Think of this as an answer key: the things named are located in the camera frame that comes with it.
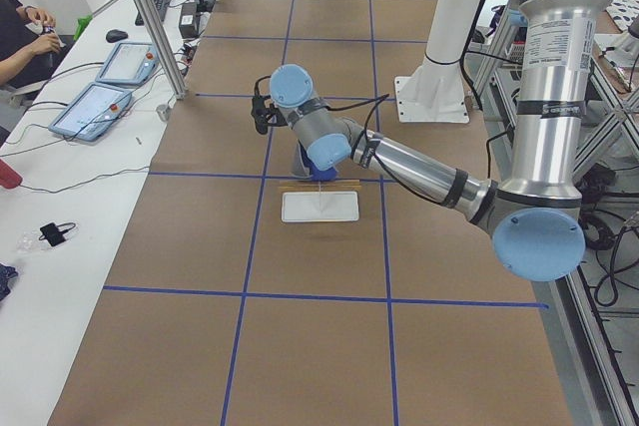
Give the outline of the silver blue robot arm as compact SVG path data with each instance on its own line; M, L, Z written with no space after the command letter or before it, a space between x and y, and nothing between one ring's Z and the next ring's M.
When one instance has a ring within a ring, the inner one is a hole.
M394 179L414 195L455 209L486 231L512 273L551 281L585 250L573 168L599 14L612 0L515 0L527 22L511 170L479 181L349 119L338 119L295 64L277 68L270 94L309 160L343 160Z

